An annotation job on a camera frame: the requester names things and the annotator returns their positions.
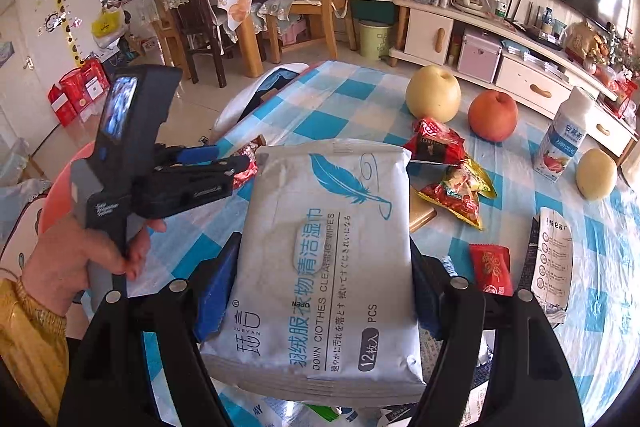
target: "wet wipes package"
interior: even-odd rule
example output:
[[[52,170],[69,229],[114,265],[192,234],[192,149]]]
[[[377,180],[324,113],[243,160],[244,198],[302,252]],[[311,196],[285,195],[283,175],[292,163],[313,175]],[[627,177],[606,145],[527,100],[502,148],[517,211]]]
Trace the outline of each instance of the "wet wipes package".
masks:
[[[380,407],[424,391],[409,151],[364,140],[261,147],[209,374],[291,401]]]

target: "yellow sleeve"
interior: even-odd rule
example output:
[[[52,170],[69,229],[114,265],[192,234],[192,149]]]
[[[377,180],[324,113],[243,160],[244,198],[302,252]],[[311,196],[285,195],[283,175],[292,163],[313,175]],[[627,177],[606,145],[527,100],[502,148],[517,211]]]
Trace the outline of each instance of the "yellow sleeve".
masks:
[[[0,280],[0,356],[52,427],[68,375],[66,318],[27,295],[22,281]]]

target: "wooden drawer handle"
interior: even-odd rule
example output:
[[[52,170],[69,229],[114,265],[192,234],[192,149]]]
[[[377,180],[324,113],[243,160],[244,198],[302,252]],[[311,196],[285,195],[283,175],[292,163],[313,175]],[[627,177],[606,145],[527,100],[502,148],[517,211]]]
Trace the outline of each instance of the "wooden drawer handle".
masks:
[[[603,133],[604,136],[609,136],[611,134],[611,131],[608,131],[607,129],[605,129],[600,124],[597,124],[596,129],[599,130],[601,133]]]
[[[535,94],[539,94],[540,96],[544,96],[545,98],[551,98],[551,91],[545,91],[544,89],[540,89],[538,86],[536,86],[536,84],[531,84],[529,88]]]
[[[444,28],[438,29],[438,36],[436,37],[436,53],[442,53],[442,44],[444,43]]]

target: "trash can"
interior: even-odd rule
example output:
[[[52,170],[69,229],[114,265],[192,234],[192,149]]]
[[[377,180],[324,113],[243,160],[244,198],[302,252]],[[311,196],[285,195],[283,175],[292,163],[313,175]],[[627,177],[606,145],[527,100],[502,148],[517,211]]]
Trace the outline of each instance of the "trash can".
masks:
[[[377,59],[389,53],[389,30],[382,22],[360,21],[360,54]]]

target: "blue checkered tablecloth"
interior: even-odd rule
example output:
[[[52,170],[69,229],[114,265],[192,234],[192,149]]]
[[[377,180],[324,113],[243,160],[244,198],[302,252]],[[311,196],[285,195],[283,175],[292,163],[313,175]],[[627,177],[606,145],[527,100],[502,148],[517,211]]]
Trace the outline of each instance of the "blue checkered tablecloth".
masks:
[[[228,155],[262,134],[268,144],[360,138],[402,145],[414,120],[404,104],[408,79],[341,62],[324,62],[260,106],[220,140]],[[510,249],[517,284],[532,217],[541,206],[558,210],[574,238],[574,271],[568,317],[556,334],[580,394],[586,424],[592,425],[624,386],[640,357],[640,200],[622,181],[602,201],[584,201],[575,187],[576,160],[555,184],[535,173],[530,156],[544,130],[521,113],[515,133],[491,144],[471,133],[463,95],[449,124],[465,138],[465,150],[488,172],[498,192],[481,199],[486,229],[479,231],[444,209],[412,236],[421,252],[449,255],[456,270],[474,279],[469,243],[495,243]],[[426,167],[410,164],[412,184],[427,181]],[[157,291],[175,277],[188,277],[203,259],[215,257],[230,234],[241,231],[252,183],[231,198],[168,220],[165,234],[152,236],[145,273],[130,286],[132,295]],[[157,394],[166,392],[153,343],[148,345]]]

